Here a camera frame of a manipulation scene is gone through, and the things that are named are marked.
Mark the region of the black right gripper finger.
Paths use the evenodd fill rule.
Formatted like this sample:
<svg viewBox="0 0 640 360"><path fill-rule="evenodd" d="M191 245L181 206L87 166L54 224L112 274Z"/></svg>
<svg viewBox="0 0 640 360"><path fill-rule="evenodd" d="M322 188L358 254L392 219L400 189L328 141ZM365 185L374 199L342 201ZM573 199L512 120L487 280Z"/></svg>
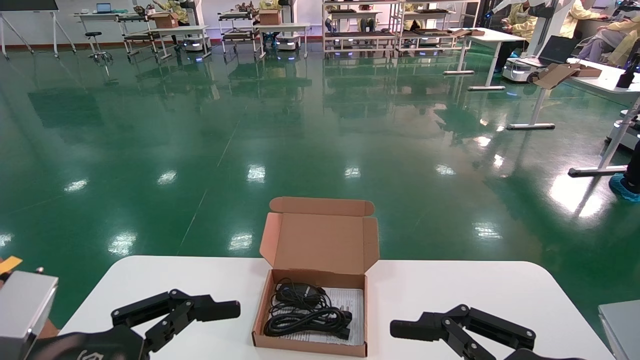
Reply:
<svg viewBox="0 0 640 360"><path fill-rule="evenodd" d="M439 324L391 322L390 335L405 340L446 342L464 360L487 360L489 358L489 352L453 322Z"/></svg>
<svg viewBox="0 0 640 360"><path fill-rule="evenodd" d="M525 326L494 316L485 311L460 304L448 312L423 312L417 321L393 320L392 322L418 322L439 324L452 322L467 334L473 332L514 350L533 350L537 335Z"/></svg>

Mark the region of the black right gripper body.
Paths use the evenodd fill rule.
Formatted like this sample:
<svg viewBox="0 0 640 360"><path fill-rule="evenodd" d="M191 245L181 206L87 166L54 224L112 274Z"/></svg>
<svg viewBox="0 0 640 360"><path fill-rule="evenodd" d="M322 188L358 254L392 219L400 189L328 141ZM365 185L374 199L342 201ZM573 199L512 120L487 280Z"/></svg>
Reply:
<svg viewBox="0 0 640 360"><path fill-rule="evenodd" d="M504 360L585 360L579 357L554 358L544 357L526 348L520 348L509 354Z"/></svg>

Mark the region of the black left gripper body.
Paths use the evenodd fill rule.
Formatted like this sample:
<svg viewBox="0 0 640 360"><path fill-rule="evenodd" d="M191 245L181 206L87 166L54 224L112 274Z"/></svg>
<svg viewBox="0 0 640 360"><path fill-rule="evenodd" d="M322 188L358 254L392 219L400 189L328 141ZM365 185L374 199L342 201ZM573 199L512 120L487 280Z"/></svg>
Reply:
<svg viewBox="0 0 640 360"><path fill-rule="evenodd" d="M139 333L125 325L103 332L71 332L35 341L28 360L148 360Z"/></svg>

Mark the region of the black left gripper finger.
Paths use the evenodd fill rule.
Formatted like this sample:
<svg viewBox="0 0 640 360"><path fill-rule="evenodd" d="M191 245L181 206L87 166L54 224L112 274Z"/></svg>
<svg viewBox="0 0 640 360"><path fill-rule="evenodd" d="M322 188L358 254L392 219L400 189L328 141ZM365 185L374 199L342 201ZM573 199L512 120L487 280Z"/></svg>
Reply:
<svg viewBox="0 0 640 360"><path fill-rule="evenodd" d="M160 323L146 331L144 352L157 353L192 322L236 319L241 313L240 305L179 305Z"/></svg>
<svg viewBox="0 0 640 360"><path fill-rule="evenodd" d="M210 294L190 295L171 289L115 309L110 316L113 326L135 327L164 316L173 324L189 324L236 319L241 314L237 300L214 301Z"/></svg>

